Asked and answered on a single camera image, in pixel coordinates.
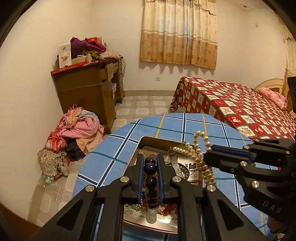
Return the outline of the person's right hand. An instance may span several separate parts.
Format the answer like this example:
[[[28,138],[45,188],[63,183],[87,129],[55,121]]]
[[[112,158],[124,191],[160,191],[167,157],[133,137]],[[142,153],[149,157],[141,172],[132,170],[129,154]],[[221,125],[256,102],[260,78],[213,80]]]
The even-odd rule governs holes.
[[[295,236],[295,222],[283,223],[269,216],[267,226],[272,233],[283,233],[288,236]]]

